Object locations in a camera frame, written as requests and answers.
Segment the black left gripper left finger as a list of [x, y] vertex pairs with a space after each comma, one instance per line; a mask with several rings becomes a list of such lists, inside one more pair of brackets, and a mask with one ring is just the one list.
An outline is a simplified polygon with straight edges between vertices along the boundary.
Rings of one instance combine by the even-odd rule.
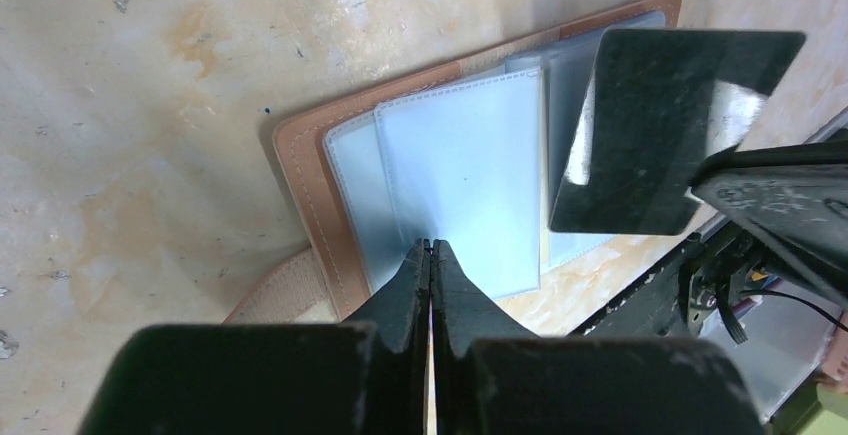
[[154, 325], [116, 354], [83, 434], [422, 434], [431, 247], [332, 324]]

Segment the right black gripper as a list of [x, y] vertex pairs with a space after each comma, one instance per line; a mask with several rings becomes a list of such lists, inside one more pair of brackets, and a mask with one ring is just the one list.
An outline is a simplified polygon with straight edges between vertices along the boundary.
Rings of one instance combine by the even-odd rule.
[[756, 304], [750, 292], [778, 280], [768, 267], [770, 251], [812, 291], [846, 306], [846, 141], [721, 153], [705, 162], [690, 188], [740, 226], [698, 241], [679, 269], [692, 335], [716, 315], [734, 344], [748, 340], [741, 317]]

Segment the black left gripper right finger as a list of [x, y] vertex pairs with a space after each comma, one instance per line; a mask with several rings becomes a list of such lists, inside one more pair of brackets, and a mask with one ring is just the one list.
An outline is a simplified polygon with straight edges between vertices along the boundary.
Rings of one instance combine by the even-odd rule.
[[739, 372], [686, 338], [541, 337], [431, 251], [436, 427], [441, 434], [759, 434]]

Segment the pink leather card holder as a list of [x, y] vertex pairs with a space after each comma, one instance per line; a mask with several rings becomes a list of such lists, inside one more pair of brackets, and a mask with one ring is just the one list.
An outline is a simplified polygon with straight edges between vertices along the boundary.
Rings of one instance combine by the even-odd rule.
[[417, 239], [538, 325], [555, 272], [606, 235], [554, 234], [554, 152], [574, 131], [601, 36], [672, 28], [682, 0], [637, 0], [505, 41], [282, 122], [272, 141], [310, 241], [231, 312], [238, 324], [336, 321]]

